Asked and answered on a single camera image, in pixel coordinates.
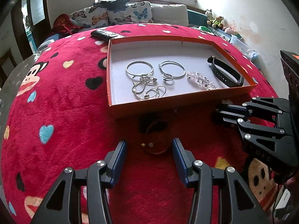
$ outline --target red blanket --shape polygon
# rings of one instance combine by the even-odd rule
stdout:
[[[211,36],[191,28],[156,24],[116,25],[107,30],[124,36]],[[241,104],[253,96],[277,97],[249,60],[228,42],[222,43],[258,82],[250,95],[225,99],[227,102]],[[10,110],[1,157],[4,192],[17,223],[30,223],[65,167],[89,167],[114,150],[120,139],[127,140],[127,158],[119,183],[108,191],[116,224],[187,222],[192,190],[180,183],[171,151],[155,155],[168,149],[174,137],[179,137],[196,159],[211,167],[234,166],[264,210],[270,207],[276,193],[271,169],[242,152],[235,129],[211,121],[210,114],[218,102],[151,114],[148,120],[113,120],[107,102],[107,48],[108,43],[91,37],[90,31],[58,40],[41,55],[22,82]],[[267,124],[258,120],[255,123]],[[216,223],[218,194],[214,190]],[[83,188],[86,224],[85,197]]]

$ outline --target black watch strap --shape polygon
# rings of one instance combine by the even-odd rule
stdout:
[[[214,75],[222,81],[228,87],[242,87],[244,83],[244,77],[241,76],[235,69],[231,68],[228,64],[217,59],[215,56],[211,56],[207,59],[208,63],[211,63],[212,72]],[[221,72],[216,66],[221,67],[223,70],[227,71],[228,74],[232,75],[237,82],[232,81],[223,72]]]

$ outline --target blue gripper pad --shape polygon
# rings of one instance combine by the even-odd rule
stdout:
[[[126,155],[127,155],[127,143],[125,140],[122,140],[117,145],[115,151],[113,151],[113,155],[110,161],[107,163],[105,183],[108,184],[109,188],[113,188],[114,185],[116,185],[117,182],[119,181],[121,171],[126,159]]]
[[[193,171],[192,162],[195,160],[190,151],[185,151],[179,138],[172,141],[172,154],[181,182],[186,188],[194,188],[198,181],[198,174]]]

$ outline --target black remote control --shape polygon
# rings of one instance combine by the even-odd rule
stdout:
[[[102,40],[109,41],[111,39],[118,39],[118,38],[125,38],[125,36],[116,34],[111,31],[103,30],[103,29],[97,29],[90,33],[92,36],[98,37]]]

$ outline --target monkey print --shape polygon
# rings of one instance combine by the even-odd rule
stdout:
[[[25,93],[26,91],[30,90],[31,88],[33,88],[39,81],[39,76],[37,76],[37,74],[44,70],[45,67],[49,64],[49,62],[38,62],[35,63],[30,71],[28,72],[28,74],[26,75],[26,77],[24,78],[24,80],[22,81],[19,91],[17,93],[17,96],[22,95],[23,93]]]

